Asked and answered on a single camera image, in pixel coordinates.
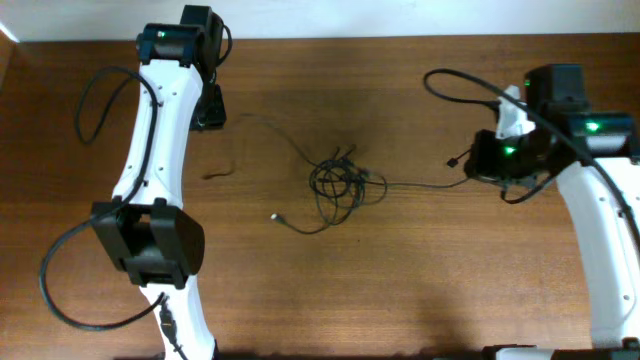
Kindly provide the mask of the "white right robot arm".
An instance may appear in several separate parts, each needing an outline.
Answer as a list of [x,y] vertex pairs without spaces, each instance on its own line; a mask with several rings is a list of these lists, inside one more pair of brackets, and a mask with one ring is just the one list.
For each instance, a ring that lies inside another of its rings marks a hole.
[[464,166],[474,180],[532,194],[556,183],[577,235],[591,306],[586,350],[494,345],[486,359],[639,356],[639,137],[633,118],[594,112],[576,64],[525,76],[526,99],[500,93],[495,130],[481,130]]

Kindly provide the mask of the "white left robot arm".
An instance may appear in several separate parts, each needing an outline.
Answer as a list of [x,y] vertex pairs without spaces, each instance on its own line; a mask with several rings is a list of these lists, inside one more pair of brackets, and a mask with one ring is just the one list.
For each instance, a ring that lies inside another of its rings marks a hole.
[[193,129],[225,120],[215,82],[224,23],[187,5],[177,24],[149,23],[138,35],[137,116],[125,167],[109,202],[92,206],[93,229],[115,268],[153,305],[168,359],[212,359],[197,274],[202,226],[183,210],[182,174]]

